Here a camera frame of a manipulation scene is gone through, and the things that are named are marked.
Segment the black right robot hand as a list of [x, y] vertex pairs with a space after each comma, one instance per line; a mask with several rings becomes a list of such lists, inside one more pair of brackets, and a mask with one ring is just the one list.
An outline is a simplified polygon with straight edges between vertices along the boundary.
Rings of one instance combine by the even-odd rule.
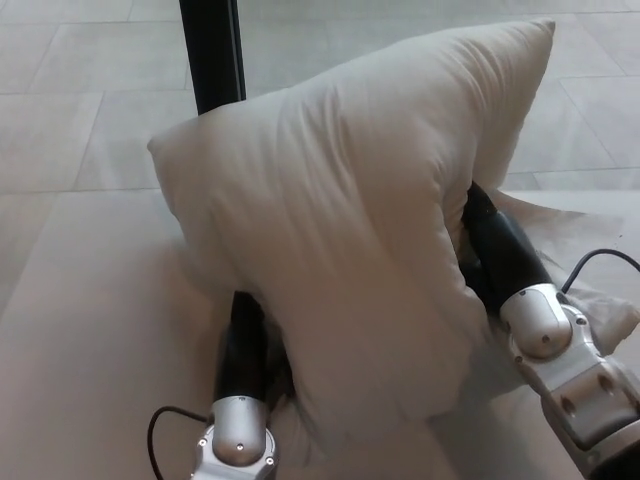
[[552, 282], [518, 222], [499, 210], [476, 183], [467, 191], [462, 223], [475, 258], [462, 262], [460, 270], [489, 315], [497, 317], [519, 291]]

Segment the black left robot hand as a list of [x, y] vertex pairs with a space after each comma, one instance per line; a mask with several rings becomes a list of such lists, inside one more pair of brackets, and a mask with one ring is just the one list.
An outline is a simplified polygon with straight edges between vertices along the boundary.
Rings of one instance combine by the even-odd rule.
[[233, 295], [230, 320], [220, 340], [214, 399], [248, 396], [273, 409], [295, 387], [279, 328], [249, 293]]

